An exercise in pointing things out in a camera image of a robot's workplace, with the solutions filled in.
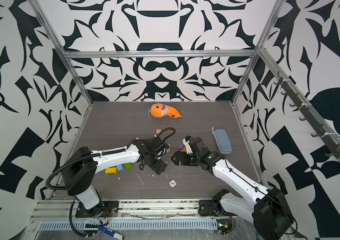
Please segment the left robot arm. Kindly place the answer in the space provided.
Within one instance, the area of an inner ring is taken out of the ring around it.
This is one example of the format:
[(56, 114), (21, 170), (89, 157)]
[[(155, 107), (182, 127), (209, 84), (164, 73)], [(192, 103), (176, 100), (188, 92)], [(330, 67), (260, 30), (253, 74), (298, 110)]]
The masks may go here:
[(157, 175), (163, 173), (167, 164), (162, 157), (168, 153), (170, 145), (160, 137), (148, 140), (132, 140), (127, 146), (90, 151), (87, 147), (80, 148), (70, 160), (57, 168), (46, 180), (50, 190), (63, 190), (82, 203), (86, 210), (101, 207), (101, 198), (92, 186), (94, 176), (108, 168), (122, 164), (140, 162), (148, 166)]

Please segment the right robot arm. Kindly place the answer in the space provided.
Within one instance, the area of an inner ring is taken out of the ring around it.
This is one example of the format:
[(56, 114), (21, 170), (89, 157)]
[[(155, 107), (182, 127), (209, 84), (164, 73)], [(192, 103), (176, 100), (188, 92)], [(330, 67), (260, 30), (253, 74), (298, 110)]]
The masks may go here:
[(201, 167), (221, 179), (240, 194), (240, 198), (228, 191), (216, 194), (223, 210), (252, 223), (265, 240), (279, 240), (295, 223), (284, 193), (268, 188), (252, 180), (235, 168), (216, 151), (210, 151), (201, 138), (187, 136), (183, 139), (186, 150), (177, 151), (171, 157), (175, 165)]

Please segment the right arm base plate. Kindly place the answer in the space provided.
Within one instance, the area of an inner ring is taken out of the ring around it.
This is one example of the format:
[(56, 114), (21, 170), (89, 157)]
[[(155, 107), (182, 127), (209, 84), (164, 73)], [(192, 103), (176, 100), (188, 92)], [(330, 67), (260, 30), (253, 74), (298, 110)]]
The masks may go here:
[(203, 217), (213, 216), (224, 216), (225, 211), (221, 207), (221, 204), (217, 200), (199, 200), (198, 202), (198, 214)]

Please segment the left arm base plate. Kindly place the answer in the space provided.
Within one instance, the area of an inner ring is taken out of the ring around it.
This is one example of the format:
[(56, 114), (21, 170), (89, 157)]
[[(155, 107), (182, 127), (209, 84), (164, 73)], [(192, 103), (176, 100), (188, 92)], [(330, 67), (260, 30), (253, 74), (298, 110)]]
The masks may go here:
[(87, 210), (84, 205), (79, 202), (78, 207), (76, 207), (76, 218), (94, 218), (98, 216), (100, 218), (110, 217), (112, 214), (117, 213), (119, 209), (119, 201), (102, 201), (91, 210)]

